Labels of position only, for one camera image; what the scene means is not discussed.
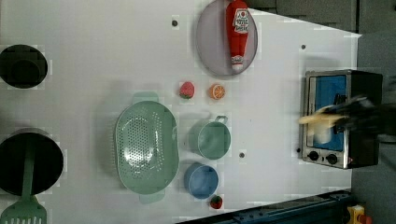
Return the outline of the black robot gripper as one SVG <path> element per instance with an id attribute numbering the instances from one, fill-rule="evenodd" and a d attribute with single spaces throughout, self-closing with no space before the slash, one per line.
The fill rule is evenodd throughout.
<path id="1" fill-rule="evenodd" d="M 368 97 L 358 96 L 335 105 L 332 112 L 343 116 L 335 122 L 339 131 L 387 135 L 396 133 L 395 104 L 375 105 Z"/>

